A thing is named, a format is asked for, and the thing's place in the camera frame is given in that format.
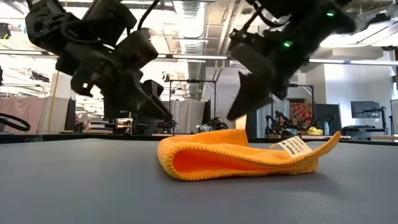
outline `orange towel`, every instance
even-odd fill
[[[285,150],[249,147],[244,130],[213,131],[163,139],[159,143],[157,156],[169,175],[186,181],[304,174],[317,169],[318,158],[337,145],[340,135],[337,132],[317,149],[291,158]]]

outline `ceiling duct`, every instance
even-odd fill
[[[205,36],[207,3],[198,1],[174,1],[174,8],[180,26],[178,34],[185,39],[180,41],[182,53],[189,55],[203,54],[205,43],[198,41],[198,39],[202,39]],[[205,79],[205,77],[200,76],[201,63],[187,63],[189,79]],[[197,89],[198,88],[194,86],[189,87],[190,98],[199,100],[198,98],[201,97],[201,94],[197,93]]]

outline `ceiling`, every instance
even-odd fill
[[[75,16],[82,18],[85,14],[91,0],[66,0],[60,1],[68,12],[72,12]],[[130,8],[131,12],[137,19],[140,19],[152,1],[123,1]],[[205,55],[225,55],[229,44],[228,35],[232,29],[243,26],[252,14],[252,7],[243,0],[204,0],[204,23],[203,35],[199,40],[186,40],[183,34],[195,32],[198,29],[197,24],[183,24],[183,19],[176,13],[178,1],[164,1],[164,6],[160,4],[153,10],[145,20],[144,27],[150,29],[151,42],[160,54],[185,54],[187,44],[194,41],[204,43],[201,54]],[[348,7],[349,11],[369,11],[383,6],[388,6],[391,1],[353,1]],[[28,13],[27,4],[23,0],[0,0],[0,22],[6,22],[11,25],[12,37],[7,40],[0,40],[0,50],[40,50],[32,45],[26,33],[24,32],[24,17]],[[256,19],[249,32],[259,32],[266,29],[263,23]],[[330,49],[320,49],[316,55],[321,57],[327,55]],[[29,57],[29,56],[11,56],[0,55],[0,63],[4,70],[5,83],[40,83],[38,80],[32,80],[28,70],[39,72],[49,77],[50,82],[55,67],[54,58],[45,57]],[[151,62],[145,66],[143,80],[153,79],[164,87],[168,88],[169,83],[163,82],[162,78],[165,74],[170,74],[175,79],[192,78],[191,73],[194,69],[200,69],[200,61],[198,62]],[[174,83],[173,88],[176,92],[173,98],[184,99],[186,96],[192,96],[193,91],[197,91],[200,95],[200,86],[188,86],[186,83]],[[49,92],[49,87],[25,87],[25,88],[1,88],[2,92],[7,91],[10,94],[15,92],[26,92],[30,95],[44,95],[44,91]],[[164,91],[162,98],[168,97],[168,89]],[[98,103],[101,104],[101,96],[98,92],[96,96]],[[78,101],[87,101],[85,98],[78,98]]]

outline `white label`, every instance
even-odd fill
[[[312,149],[297,136],[273,144],[271,147],[275,147],[277,145],[282,146],[282,148],[284,148],[292,158],[312,152]]]

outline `desk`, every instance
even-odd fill
[[[339,143],[312,174],[181,182],[162,170],[157,145],[105,139],[0,144],[1,223],[398,220],[397,146]]]

